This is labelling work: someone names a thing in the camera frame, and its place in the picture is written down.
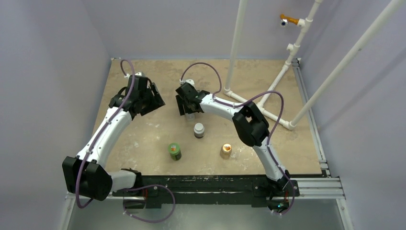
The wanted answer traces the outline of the white capped dark pill bottle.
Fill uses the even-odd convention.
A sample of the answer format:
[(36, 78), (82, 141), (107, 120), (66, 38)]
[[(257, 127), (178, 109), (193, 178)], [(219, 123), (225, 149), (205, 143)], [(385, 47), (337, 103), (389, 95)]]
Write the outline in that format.
[(204, 137), (204, 125), (202, 123), (196, 123), (193, 128), (194, 136), (196, 138)]

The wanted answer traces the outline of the clear plastic pill organizer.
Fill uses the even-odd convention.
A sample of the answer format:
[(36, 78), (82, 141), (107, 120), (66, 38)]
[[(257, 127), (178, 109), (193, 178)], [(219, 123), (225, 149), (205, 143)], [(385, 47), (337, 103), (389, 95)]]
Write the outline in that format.
[(195, 120), (195, 114), (186, 114), (186, 121), (191, 122)]

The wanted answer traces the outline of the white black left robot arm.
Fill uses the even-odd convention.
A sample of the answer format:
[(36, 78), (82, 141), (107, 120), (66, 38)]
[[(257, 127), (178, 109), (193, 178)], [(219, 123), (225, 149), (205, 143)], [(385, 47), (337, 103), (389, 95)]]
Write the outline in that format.
[(62, 169), (70, 193), (103, 201), (119, 190), (131, 196), (142, 192), (141, 173), (132, 169), (106, 172), (108, 157), (119, 137), (137, 115), (165, 105), (157, 86), (142, 72), (127, 75), (128, 85), (111, 99), (96, 133), (74, 157), (66, 157)]

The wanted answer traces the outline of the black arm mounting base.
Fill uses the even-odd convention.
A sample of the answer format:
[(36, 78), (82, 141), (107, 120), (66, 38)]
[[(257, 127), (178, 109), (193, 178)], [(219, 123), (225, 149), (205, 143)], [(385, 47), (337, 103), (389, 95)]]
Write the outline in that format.
[(115, 197), (139, 197), (129, 208), (160, 208), (163, 204), (250, 205), (286, 210), (289, 198), (300, 195), (298, 182), (282, 178), (273, 182), (266, 175), (148, 175), (140, 191), (119, 190)]

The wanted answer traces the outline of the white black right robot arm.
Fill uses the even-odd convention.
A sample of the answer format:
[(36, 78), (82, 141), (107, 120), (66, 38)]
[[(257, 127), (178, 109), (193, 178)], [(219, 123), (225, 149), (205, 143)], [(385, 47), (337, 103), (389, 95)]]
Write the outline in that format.
[(176, 93), (180, 115), (211, 113), (233, 122), (239, 139), (252, 147), (260, 159), (273, 194), (282, 194), (288, 185), (295, 188), (271, 145), (274, 130), (269, 129), (269, 122), (252, 100), (233, 103), (207, 91), (198, 91), (186, 82), (176, 89)]

